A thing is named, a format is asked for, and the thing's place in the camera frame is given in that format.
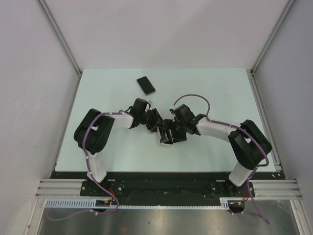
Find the black phone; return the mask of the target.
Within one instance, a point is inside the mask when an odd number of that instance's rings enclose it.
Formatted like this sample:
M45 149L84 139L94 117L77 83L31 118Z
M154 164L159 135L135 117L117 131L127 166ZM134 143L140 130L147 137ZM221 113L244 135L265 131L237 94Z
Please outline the black phone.
M145 95L151 95L156 92L156 89L154 88L148 77L144 76L137 79L136 81Z

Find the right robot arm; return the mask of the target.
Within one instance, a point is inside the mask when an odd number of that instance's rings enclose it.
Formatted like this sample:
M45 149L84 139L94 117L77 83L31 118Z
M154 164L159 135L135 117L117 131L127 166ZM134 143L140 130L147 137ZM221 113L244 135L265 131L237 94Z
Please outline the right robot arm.
M186 134L210 136L230 143L237 163L230 173L225 190L230 196L243 191L243 183L252 177L256 169L269 165L267 155L272 145L258 126L247 119L239 124L210 119L204 114L194 115L188 106L182 104L171 109L174 115L171 123L173 142L184 141Z

